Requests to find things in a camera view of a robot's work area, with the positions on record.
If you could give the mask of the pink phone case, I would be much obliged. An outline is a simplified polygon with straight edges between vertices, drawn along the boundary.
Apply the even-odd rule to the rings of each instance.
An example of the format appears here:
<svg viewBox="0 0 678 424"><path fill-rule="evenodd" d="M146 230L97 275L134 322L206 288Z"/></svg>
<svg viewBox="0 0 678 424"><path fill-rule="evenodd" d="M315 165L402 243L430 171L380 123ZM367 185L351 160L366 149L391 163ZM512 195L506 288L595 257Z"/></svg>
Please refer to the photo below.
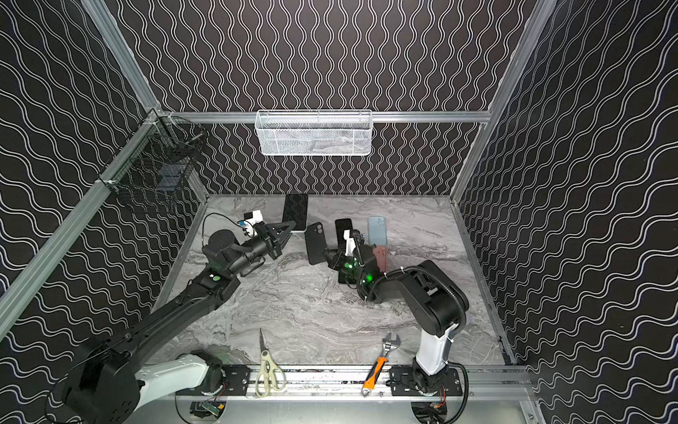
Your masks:
<svg viewBox="0 0 678 424"><path fill-rule="evenodd" d="M374 245L373 254L380 272L385 273L388 269L388 248L385 246Z"/></svg>

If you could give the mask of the black phone case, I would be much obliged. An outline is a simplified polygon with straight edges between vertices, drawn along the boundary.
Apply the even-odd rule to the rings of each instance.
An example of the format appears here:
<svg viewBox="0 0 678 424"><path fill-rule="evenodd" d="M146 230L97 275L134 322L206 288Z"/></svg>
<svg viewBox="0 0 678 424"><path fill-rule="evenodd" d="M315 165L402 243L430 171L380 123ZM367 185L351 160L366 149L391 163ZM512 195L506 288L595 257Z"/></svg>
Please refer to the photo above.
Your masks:
<svg viewBox="0 0 678 424"><path fill-rule="evenodd" d="M311 265L327 263L326 233L321 222L309 224L305 230L305 247L307 248L307 259Z"/></svg>

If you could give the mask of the light blue phone case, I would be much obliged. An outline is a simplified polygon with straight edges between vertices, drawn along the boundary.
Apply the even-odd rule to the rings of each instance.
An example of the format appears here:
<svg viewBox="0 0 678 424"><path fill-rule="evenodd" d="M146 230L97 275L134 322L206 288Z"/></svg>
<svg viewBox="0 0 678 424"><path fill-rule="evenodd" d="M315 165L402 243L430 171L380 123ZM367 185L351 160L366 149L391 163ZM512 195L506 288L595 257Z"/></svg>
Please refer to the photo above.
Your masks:
<svg viewBox="0 0 678 424"><path fill-rule="evenodd" d="M383 216L371 216L368 222L368 237L371 245L388 245L387 219Z"/></svg>

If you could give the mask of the black smartphone green case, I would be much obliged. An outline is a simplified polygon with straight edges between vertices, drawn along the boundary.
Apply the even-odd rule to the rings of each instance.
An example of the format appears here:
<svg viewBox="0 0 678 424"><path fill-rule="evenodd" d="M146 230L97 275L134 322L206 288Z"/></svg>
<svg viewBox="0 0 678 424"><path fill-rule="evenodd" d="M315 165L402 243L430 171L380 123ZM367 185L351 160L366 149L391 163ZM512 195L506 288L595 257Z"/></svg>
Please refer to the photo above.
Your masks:
<svg viewBox="0 0 678 424"><path fill-rule="evenodd" d="M345 249L346 238L344 238L344 233L352 229L353 225L350 218L340 218L335 220L335 234L337 235L337 246L339 249Z"/></svg>

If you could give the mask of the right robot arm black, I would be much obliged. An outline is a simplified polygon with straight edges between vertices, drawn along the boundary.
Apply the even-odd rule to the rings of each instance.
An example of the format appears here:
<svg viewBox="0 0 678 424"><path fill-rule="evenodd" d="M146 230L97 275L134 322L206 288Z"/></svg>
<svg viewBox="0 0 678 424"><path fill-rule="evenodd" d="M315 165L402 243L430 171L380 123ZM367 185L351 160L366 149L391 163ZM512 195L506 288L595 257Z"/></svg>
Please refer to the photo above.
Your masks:
<svg viewBox="0 0 678 424"><path fill-rule="evenodd" d="M452 339L467 323L470 302L463 291L430 260L381 273L370 247L350 254L327 248L323 258L363 301L405 301L421 328L412 363L414 387L426 394L437 392L447 373Z"/></svg>

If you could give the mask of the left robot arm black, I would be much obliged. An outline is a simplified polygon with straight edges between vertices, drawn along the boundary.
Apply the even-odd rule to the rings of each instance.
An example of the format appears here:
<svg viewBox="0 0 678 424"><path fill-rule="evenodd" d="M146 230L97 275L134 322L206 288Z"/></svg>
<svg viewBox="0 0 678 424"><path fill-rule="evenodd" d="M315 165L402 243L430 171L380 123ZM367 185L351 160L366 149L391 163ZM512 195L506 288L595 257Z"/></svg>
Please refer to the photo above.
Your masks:
<svg viewBox="0 0 678 424"><path fill-rule="evenodd" d="M61 401L88 423L122 423L143 401L151 383L141 369L188 325L224 304L245 277L266 259L277 259L295 222L255 224L255 236L239 243L230 230L213 233L202 252L208 263L174 300L143 321L108 338L81 344L68 371Z"/></svg>

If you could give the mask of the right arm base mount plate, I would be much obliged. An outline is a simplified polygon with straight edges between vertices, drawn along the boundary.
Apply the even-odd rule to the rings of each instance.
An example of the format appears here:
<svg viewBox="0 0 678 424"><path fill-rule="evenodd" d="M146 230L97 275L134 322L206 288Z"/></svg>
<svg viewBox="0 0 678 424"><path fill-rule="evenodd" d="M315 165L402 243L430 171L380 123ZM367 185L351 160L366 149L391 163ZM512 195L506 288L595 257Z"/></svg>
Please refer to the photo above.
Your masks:
<svg viewBox="0 0 678 424"><path fill-rule="evenodd" d="M388 371L386 385L394 397L434 396L441 390L451 397L461 397L464 393L462 379L453 367L429 376L413 366L394 366Z"/></svg>

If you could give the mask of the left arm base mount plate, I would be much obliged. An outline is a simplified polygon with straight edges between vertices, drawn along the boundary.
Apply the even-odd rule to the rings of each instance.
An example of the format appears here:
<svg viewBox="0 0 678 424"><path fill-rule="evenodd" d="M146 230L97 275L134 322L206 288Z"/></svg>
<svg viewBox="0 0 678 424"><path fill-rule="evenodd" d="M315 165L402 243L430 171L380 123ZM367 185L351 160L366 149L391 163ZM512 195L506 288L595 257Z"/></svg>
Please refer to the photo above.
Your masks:
<svg viewBox="0 0 678 424"><path fill-rule="evenodd" d="M245 365L211 365L199 386L205 396L245 396L250 385L251 369Z"/></svg>

